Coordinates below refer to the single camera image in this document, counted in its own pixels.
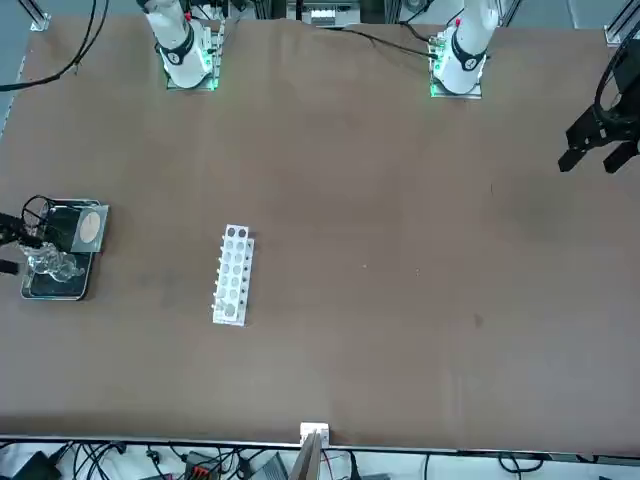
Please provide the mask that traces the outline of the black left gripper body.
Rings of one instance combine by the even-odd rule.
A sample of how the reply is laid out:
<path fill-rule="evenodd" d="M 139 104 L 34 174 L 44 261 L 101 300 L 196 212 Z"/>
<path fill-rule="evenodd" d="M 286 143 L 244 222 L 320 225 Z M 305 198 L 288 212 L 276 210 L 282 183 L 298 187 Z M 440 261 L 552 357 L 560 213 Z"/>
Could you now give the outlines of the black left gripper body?
<path fill-rule="evenodd" d="M 617 88 L 617 102 L 605 109 L 601 97 L 609 81 Z M 639 128 L 639 40 L 625 40 L 615 52 L 597 86 L 597 116 L 612 135 Z"/>

